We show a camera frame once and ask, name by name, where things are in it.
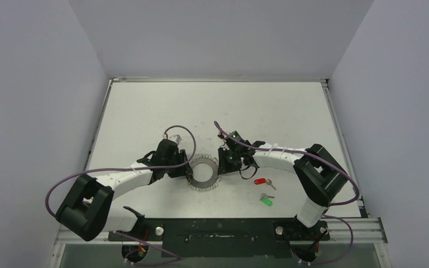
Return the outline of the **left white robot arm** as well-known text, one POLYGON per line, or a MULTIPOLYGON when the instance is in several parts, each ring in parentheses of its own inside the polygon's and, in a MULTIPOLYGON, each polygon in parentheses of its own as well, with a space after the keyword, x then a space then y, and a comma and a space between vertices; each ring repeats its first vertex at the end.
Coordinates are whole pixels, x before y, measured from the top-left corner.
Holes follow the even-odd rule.
POLYGON ((96 238, 106 226, 112 202, 165 175, 171 178, 189 174, 187 153, 179 149, 178 135, 161 140, 155 151, 136 160, 127 169, 92 177, 78 175, 65 196, 55 219, 85 241, 96 238))

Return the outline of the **silver keyring disc with rings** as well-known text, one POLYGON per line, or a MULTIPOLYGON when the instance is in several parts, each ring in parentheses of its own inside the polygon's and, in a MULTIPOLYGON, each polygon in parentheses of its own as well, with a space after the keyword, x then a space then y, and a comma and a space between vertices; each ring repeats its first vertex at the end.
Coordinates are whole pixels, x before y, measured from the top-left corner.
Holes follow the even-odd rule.
POLYGON ((218 159, 209 154, 196 154, 190 161, 193 174, 188 176, 188 185, 192 190, 206 192, 218 186, 218 159))

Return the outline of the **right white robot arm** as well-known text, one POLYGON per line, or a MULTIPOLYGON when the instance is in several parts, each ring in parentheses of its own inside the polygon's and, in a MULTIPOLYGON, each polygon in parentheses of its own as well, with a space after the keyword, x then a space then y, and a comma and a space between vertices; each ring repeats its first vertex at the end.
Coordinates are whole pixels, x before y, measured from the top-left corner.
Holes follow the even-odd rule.
POLYGON ((306 193, 306 200, 296 215, 294 234, 306 240, 316 231, 315 224, 332 205, 347 183, 345 170, 320 144, 306 149, 290 149, 264 141, 250 143, 234 131, 219 133, 225 147, 218 149, 218 174, 271 168, 296 175, 306 193))

